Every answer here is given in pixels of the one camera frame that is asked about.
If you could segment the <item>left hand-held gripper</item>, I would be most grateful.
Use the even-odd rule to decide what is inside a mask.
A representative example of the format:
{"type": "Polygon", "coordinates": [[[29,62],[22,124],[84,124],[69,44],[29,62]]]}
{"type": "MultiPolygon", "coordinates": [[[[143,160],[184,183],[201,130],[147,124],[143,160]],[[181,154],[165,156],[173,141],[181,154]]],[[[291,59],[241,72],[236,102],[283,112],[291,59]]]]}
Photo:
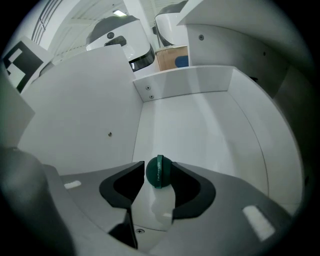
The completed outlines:
{"type": "Polygon", "coordinates": [[[8,79],[22,93],[34,80],[53,68],[53,54],[23,36],[2,58],[8,79]]]}

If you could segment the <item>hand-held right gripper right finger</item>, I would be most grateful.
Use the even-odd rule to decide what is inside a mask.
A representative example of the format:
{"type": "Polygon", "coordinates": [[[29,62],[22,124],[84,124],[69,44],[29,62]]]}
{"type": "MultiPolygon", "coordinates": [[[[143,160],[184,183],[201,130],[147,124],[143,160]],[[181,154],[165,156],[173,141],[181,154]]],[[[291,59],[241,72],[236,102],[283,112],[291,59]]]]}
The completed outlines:
{"type": "Polygon", "coordinates": [[[172,224],[154,256],[262,256],[291,222],[276,202],[248,182],[173,162],[172,224]]]}

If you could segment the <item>white desk with hutch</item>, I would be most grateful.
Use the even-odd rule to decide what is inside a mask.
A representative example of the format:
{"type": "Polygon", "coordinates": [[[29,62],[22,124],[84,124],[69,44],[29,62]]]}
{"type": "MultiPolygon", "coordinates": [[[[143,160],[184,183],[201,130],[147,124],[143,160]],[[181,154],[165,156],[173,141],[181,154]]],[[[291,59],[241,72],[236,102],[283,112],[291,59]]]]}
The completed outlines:
{"type": "Polygon", "coordinates": [[[320,167],[320,59],[308,25],[283,0],[189,0],[177,25],[187,30],[193,66],[234,66],[279,106],[307,174],[320,167]]]}

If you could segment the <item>brown cardboard box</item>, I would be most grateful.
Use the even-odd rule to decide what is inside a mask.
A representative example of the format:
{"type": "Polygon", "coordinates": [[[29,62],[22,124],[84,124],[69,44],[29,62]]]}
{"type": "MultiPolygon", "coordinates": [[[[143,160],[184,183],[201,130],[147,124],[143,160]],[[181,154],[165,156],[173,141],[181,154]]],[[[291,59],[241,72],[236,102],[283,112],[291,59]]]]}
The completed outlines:
{"type": "Polygon", "coordinates": [[[160,71],[189,66],[188,46],[168,46],[155,52],[160,71]]]}

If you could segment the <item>small dark round object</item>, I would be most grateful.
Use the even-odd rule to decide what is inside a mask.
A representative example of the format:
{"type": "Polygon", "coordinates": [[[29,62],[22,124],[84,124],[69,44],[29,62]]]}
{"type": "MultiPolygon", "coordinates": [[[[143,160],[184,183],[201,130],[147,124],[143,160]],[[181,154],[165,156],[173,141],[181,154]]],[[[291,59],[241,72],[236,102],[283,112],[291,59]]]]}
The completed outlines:
{"type": "Polygon", "coordinates": [[[171,184],[172,161],[164,155],[152,158],[146,167],[145,175],[148,182],[156,189],[162,189],[171,184]]]}

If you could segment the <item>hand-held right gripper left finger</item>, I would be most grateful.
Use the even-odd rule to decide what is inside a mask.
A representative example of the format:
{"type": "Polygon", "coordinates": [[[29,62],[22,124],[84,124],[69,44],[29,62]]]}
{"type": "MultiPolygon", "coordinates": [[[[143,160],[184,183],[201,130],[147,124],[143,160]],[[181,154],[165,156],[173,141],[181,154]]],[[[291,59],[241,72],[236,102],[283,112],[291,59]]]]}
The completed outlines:
{"type": "Polygon", "coordinates": [[[76,248],[137,248],[131,206],[144,183],[143,161],[62,176],[51,165],[43,170],[76,248]]]}

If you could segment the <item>white and black machine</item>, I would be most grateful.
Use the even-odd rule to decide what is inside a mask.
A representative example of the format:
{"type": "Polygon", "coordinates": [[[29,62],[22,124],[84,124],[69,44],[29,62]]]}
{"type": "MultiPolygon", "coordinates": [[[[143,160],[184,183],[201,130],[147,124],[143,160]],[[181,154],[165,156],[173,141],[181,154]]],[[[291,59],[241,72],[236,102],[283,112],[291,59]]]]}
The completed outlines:
{"type": "Polygon", "coordinates": [[[100,20],[86,38],[86,50],[119,45],[136,77],[156,73],[155,51],[141,21],[133,15],[109,16],[100,20]]]}
{"type": "Polygon", "coordinates": [[[188,0],[163,7],[154,18],[153,32],[160,48],[187,46],[188,33],[184,25],[178,25],[180,12],[188,0]]]}

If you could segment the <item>white plastic bin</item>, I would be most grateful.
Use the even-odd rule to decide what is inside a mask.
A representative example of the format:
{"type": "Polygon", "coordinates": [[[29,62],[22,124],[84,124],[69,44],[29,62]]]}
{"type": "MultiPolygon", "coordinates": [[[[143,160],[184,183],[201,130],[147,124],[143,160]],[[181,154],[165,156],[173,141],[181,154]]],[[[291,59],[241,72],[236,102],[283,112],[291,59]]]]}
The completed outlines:
{"type": "Polygon", "coordinates": [[[158,74],[181,95],[143,101],[119,46],[81,53],[32,82],[22,98],[35,112],[18,148],[77,175],[81,188],[98,171],[156,154],[206,175],[249,183],[257,205],[286,225],[302,200],[302,168],[286,121],[266,94],[233,67],[197,66],[158,74]]]}

